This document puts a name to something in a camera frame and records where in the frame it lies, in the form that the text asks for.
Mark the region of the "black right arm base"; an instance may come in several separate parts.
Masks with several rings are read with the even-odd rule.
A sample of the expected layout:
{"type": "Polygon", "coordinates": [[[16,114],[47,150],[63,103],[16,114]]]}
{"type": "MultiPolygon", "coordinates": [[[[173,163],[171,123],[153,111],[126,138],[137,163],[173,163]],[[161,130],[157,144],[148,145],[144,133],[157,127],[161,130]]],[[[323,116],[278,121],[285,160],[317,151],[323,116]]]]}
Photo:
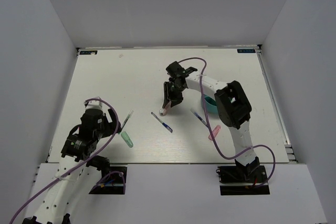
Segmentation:
{"type": "Polygon", "coordinates": [[[264,166],[259,166],[248,178],[236,166],[218,166],[216,173],[221,196],[270,195],[264,166]]]}

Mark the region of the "corner label sticker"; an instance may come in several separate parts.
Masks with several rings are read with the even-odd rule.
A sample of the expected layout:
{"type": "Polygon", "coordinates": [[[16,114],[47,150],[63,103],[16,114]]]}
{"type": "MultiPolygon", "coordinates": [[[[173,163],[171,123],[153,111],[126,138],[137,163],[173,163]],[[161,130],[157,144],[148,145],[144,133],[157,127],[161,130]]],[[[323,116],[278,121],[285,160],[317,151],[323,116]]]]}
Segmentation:
{"type": "Polygon", "coordinates": [[[237,49],[239,54],[255,54],[255,49],[237,49]]]}
{"type": "Polygon", "coordinates": [[[97,53],[97,50],[81,50],[79,52],[80,55],[96,55],[97,53]]]}

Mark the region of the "mint green correction pen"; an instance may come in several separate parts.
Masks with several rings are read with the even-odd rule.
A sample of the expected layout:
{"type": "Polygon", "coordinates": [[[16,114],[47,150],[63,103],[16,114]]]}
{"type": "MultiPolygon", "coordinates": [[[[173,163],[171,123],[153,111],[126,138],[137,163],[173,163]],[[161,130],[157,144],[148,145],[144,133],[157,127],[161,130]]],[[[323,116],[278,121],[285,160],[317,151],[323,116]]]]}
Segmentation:
{"type": "Polygon", "coordinates": [[[126,131],[121,132],[120,135],[121,135],[122,139],[125,141],[125,143],[127,144],[127,146],[129,148],[132,148],[134,146],[131,138],[129,137],[129,135],[126,131]]]}

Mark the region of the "right corner label sticker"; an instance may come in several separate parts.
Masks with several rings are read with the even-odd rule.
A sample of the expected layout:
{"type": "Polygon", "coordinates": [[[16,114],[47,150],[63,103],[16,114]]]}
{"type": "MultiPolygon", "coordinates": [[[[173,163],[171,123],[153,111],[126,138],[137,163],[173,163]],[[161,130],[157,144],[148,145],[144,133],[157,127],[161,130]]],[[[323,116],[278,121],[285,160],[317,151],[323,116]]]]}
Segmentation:
{"type": "Polygon", "coordinates": [[[255,49],[237,49],[239,54],[255,54],[255,49]]]}

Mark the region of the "blue clear gel pen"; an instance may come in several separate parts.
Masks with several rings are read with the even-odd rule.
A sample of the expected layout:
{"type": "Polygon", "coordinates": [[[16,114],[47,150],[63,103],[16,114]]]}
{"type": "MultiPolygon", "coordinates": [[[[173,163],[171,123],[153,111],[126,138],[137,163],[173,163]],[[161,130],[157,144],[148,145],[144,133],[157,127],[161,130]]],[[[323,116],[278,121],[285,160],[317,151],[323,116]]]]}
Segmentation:
{"type": "Polygon", "coordinates": [[[206,127],[208,127],[207,122],[193,109],[190,109],[190,111],[193,113],[194,116],[197,117],[198,120],[200,120],[206,127]]]}

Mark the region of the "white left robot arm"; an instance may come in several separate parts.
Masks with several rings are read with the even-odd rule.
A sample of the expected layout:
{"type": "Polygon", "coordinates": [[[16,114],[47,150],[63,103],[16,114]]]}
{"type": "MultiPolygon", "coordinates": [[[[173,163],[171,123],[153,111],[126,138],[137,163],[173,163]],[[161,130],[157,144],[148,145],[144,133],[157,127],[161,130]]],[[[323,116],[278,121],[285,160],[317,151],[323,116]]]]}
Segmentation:
{"type": "Polygon", "coordinates": [[[80,124],[69,132],[54,180],[41,190],[46,196],[23,223],[70,223],[84,195],[111,175],[122,177],[123,173],[112,170],[109,159],[100,156],[96,149],[102,138],[112,140],[120,131],[114,109],[104,113],[101,105],[87,107],[80,124]]]}

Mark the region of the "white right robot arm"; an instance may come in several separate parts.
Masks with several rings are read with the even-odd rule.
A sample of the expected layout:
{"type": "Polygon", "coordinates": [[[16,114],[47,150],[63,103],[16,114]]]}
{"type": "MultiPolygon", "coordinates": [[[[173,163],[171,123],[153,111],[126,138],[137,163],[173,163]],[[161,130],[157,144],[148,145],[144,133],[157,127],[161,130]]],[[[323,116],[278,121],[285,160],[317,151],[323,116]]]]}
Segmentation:
{"type": "Polygon", "coordinates": [[[256,175],[259,158],[253,150],[249,132],[251,105],[238,81],[230,83],[205,76],[194,67],[183,68],[177,61],[166,68],[169,80],[164,82],[164,101],[160,115],[183,101],[185,89],[199,91],[215,100],[219,119],[231,133],[235,148],[235,164],[238,177],[247,182],[256,175]]]}

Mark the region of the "pink white small stapler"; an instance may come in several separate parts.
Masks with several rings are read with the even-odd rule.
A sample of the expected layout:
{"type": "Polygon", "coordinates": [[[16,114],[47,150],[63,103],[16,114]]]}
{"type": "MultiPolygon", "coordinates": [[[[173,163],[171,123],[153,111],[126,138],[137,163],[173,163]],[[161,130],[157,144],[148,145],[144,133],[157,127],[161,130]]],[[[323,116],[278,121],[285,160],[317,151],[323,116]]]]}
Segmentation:
{"type": "Polygon", "coordinates": [[[160,116],[166,116],[168,111],[171,109],[171,104],[172,104],[171,101],[169,101],[167,103],[164,103],[162,105],[162,108],[159,110],[159,115],[160,116]]]}

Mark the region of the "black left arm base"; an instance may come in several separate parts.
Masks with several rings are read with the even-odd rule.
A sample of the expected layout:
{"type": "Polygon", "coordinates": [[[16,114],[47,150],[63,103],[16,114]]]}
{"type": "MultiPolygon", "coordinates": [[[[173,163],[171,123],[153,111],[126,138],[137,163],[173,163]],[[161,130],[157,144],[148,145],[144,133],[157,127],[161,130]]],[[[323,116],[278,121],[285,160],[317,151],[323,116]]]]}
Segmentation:
{"type": "Polygon", "coordinates": [[[91,195],[124,195],[127,181],[127,166],[113,166],[98,172],[98,180],[94,183],[91,195]]]}

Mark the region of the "blue clear ballpoint pen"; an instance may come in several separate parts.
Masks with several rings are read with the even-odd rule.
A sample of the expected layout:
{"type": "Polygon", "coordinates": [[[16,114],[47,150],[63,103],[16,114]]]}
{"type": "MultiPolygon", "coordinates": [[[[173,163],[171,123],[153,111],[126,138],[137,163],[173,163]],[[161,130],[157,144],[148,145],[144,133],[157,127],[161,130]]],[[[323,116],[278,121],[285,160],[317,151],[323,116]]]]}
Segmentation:
{"type": "Polygon", "coordinates": [[[160,124],[162,124],[170,133],[173,133],[173,130],[166,124],[164,123],[155,113],[151,112],[152,116],[157,119],[160,124]]]}

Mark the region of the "green clear gel pen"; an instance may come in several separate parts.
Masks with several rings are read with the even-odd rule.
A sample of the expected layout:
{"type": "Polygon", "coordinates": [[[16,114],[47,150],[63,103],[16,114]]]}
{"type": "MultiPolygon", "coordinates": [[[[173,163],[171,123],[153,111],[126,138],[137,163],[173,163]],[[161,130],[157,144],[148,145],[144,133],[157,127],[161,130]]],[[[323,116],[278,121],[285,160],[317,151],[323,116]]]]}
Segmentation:
{"type": "Polygon", "coordinates": [[[129,114],[127,115],[127,117],[125,118],[124,122],[123,122],[122,125],[121,125],[121,132],[123,131],[125,125],[126,125],[127,122],[128,122],[128,120],[131,118],[133,112],[134,112],[134,111],[131,110],[131,111],[129,112],[129,114]]]}

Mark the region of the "pink correction pen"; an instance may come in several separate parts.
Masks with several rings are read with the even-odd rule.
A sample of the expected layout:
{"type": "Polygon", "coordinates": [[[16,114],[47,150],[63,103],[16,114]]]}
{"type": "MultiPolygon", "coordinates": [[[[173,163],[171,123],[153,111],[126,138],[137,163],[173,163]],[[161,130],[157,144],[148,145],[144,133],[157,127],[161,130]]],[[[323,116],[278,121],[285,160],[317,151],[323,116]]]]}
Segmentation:
{"type": "MultiPolygon", "coordinates": [[[[220,126],[220,125],[215,126],[215,127],[212,129],[212,134],[213,134],[213,136],[216,137],[216,136],[218,135],[218,133],[220,132],[220,130],[221,130],[221,126],[220,126]]],[[[211,137],[211,134],[208,136],[208,139],[209,139],[210,141],[213,140],[213,138],[211,137]]]]}

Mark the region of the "left corner label sticker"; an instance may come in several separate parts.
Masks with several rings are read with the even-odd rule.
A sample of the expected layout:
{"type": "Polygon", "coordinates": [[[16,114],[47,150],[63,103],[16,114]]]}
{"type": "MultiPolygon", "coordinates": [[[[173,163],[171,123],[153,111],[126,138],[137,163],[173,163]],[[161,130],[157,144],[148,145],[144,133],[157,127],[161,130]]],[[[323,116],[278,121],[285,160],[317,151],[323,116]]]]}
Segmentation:
{"type": "Polygon", "coordinates": [[[96,55],[97,53],[97,50],[81,50],[79,52],[80,55],[96,55]]]}

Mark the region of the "teal round divided organizer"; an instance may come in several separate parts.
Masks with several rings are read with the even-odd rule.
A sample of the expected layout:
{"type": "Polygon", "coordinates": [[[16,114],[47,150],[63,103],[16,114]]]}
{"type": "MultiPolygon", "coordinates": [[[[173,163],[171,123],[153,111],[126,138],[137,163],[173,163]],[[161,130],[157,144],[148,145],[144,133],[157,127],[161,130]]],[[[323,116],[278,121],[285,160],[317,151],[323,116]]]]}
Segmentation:
{"type": "Polygon", "coordinates": [[[202,109],[206,107],[208,113],[218,114],[216,101],[207,95],[204,96],[204,100],[205,106],[203,105],[203,99],[201,98],[202,109]]]}

